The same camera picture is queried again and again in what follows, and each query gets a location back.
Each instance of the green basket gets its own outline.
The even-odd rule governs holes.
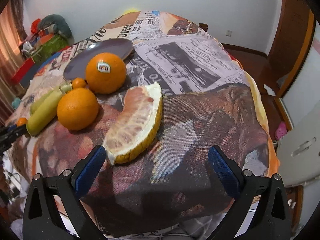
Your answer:
[[[40,47],[39,55],[42,57],[42,60],[46,60],[51,57],[54,53],[62,50],[68,46],[68,42],[65,38],[60,36],[59,34],[54,35],[50,40],[48,40],[45,44]]]

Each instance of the small orange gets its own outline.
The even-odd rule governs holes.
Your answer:
[[[87,85],[87,82],[83,78],[75,78],[72,81],[72,89],[84,88]]]
[[[87,64],[85,78],[89,88],[100,94],[110,94],[122,87],[126,78],[125,63],[117,55],[101,53]]]
[[[22,126],[28,122],[28,119],[25,117],[19,118],[17,121],[17,127]]]
[[[59,122],[69,130],[81,130],[92,124],[99,112],[96,96],[87,88],[76,88],[64,95],[57,108]]]

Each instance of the curtain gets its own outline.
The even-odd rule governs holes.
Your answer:
[[[0,14],[0,123],[13,113],[11,102],[23,92],[20,84],[12,86],[11,78],[23,64],[19,37],[13,18],[11,2]]]
[[[23,27],[23,0],[10,0],[12,15],[17,27],[17,31],[21,41],[24,41],[27,34]]]

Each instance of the banana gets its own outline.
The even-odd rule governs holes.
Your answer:
[[[38,107],[45,101],[45,99],[53,92],[54,89],[60,87],[62,91],[65,93],[72,90],[71,81],[65,81],[62,84],[56,86],[55,88],[51,89],[49,92],[44,94],[41,98],[39,98],[36,102],[34,102],[30,107],[30,115],[33,115],[34,112],[38,109]]]
[[[63,84],[55,87],[39,99],[42,102],[36,105],[36,110],[30,116],[28,123],[26,124],[27,131],[31,136],[36,136],[40,133],[57,115],[57,107],[60,99],[70,90],[72,90],[71,85],[68,86]]]

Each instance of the purple plate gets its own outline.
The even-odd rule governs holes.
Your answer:
[[[118,55],[125,60],[133,51],[133,43],[127,39],[110,39],[90,44],[79,55],[73,58],[63,72],[65,80],[73,80],[77,77],[85,79],[85,69],[89,61],[96,55],[109,52]]]

